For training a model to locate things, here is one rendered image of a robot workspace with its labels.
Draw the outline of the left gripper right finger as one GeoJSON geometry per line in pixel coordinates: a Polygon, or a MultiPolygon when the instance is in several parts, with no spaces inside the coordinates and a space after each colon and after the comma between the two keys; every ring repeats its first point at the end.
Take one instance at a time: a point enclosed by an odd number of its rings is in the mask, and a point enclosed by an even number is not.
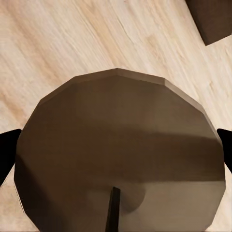
{"type": "Polygon", "coordinates": [[[223,144],[224,163],[232,173],[232,131],[217,129],[223,144]]]}

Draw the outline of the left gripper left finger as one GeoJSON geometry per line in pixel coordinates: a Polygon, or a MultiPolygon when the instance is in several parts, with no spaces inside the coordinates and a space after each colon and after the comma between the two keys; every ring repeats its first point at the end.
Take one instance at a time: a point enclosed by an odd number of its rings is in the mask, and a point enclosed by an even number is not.
{"type": "Polygon", "coordinates": [[[15,164],[16,144],[21,129],[0,134],[0,187],[15,164]]]}

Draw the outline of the pillar candle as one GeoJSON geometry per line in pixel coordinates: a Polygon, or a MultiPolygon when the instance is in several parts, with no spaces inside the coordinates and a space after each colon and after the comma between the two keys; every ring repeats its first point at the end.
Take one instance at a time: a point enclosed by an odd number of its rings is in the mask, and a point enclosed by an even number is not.
{"type": "Polygon", "coordinates": [[[226,190],[223,144],[168,79],[112,68],[39,101],[14,182],[40,232],[205,232],[226,190]]]}

